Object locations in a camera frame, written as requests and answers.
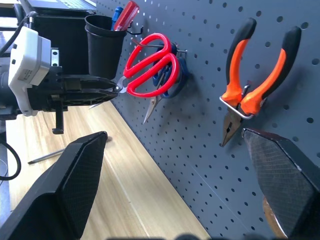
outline pliers handle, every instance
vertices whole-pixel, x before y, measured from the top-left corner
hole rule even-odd
[[[238,106],[247,115],[255,115],[260,111],[261,102],[275,91],[290,72],[300,45],[301,29],[297,26],[288,31],[283,39],[278,61],[269,77],[254,91],[242,99],[242,87],[239,79],[239,66],[245,47],[255,32],[257,22],[249,18],[238,30],[231,44],[226,62],[226,92],[222,100],[231,106]]]

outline wooden desk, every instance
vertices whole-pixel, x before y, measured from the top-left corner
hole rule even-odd
[[[7,142],[22,161],[20,175],[9,182],[12,209],[58,157],[34,165],[28,161],[62,149],[81,136],[106,131],[111,140],[105,147],[100,183],[82,239],[173,239],[182,233],[209,238],[111,102],[91,110],[70,107],[64,114],[64,135],[53,135],[54,126],[54,114],[47,112],[7,121]],[[11,154],[8,164],[11,175],[16,171]]]

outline pegboard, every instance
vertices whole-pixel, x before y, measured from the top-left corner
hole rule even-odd
[[[283,84],[263,110],[243,127],[262,129],[291,139],[320,166],[320,5],[306,0],[136,0],[140,10],[132,26],[142,36],[163,33],[180,49],[192,77],[181,93],[163,99],[142,124],[149,99],[121,94],[112,102],[212,237],[238,239],[248,232],[273,237],[262,208],[263,194],[239,130],[220,147],[227,107],[226,61],[235,33],[249,17],[257,26],[240,65],[242,86],[251,90],[264,81],[279,57],[283,37],[293,26],[302,28],[296,61]],[[112,17],[127,1],[99,0],[99,14]],[[117,81],[134,43],[127,35]],[[139,60],[154,48],[144,49]],[[152,81],[138,91],[155,89]]]

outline pliers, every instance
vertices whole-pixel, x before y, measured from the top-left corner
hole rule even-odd
[[[251,119],[258,114],[266,98],[275,91],[290,72],[300,45],[301,29],[294,26],[284,35],[278,61],[269,77],[255,90],[247,93],[249,85],[244,90],[240,85],[239,66],[245,47],[255,32],[257,22],[249,18],[238,30],[231,44],[226,61],[226,92],[220,100],[228,106],[228,113],[223,122],[223,140],[221,146],[236,133],[243,119]]]

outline black pen holder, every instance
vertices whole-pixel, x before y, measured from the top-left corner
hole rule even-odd
[[[111,30],[112,18],[85,17],[90,75],[112,80],[116,77],[126,31]]]

